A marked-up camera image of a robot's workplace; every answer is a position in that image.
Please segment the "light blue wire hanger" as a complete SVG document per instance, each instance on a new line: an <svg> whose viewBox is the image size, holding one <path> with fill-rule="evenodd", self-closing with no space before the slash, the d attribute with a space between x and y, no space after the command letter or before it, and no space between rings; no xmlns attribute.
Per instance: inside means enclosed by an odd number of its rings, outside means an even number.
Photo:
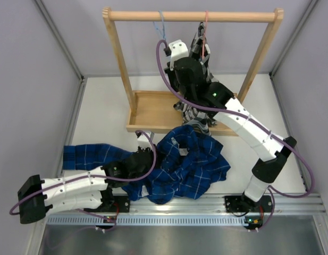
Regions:
<svg viewBox="0 0 328 255"><path fill-rule="evenodd" d="M157 24L156 21L153 21L153 26L156 30L156 33L159 36L160 40L166 40L166 32L165 32L165 22L164 22L164 15L162 11L158 11L160 18L161 18L161 27Z"/></svg>

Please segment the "blue plaid shirt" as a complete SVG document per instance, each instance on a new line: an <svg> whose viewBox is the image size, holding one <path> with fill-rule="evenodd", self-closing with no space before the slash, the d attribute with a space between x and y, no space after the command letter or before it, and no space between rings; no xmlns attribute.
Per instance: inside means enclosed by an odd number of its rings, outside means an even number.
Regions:
<svg viewBox="0 0 328 255"><path fill-rule="evenodd" d="M190 125L176 127L157 144L157 162L151 174L122 190L132 201L146 197L159 205L174 197L198 199L212 183L226 180L231 166L222 149L220 142ZM65 146L63 169L89 171L131 154L106 143Z"/></svg>

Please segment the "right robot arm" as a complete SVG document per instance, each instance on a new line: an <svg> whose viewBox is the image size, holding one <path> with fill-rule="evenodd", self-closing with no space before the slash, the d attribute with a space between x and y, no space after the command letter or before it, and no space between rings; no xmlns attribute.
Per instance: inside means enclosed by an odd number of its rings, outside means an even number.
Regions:
<svg viewBox="0 0 328 255"><path fill-rule="evenodd" d="M293 137L274 137L243 107L225 85L208 81L201 63L192 57L171 62L164 69L168 88L185 104L209 114L229 127L259 156L244 190L240 206L253 211L267 188L276 180L297 142Z"/></svg>

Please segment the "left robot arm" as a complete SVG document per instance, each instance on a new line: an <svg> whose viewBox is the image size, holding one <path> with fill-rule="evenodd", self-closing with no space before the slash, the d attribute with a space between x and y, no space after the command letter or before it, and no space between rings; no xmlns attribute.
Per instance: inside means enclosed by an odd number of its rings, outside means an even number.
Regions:
<svg viewBox="0 0 328 255"><path fill-rule="evenodd" d="M31 224L62 211L100 209L114 205L113 189L146 178L155 168L156 148L138 148L126 159L97 166L69 177L29 177L19 189L18 213L21 224Z"/></svg>

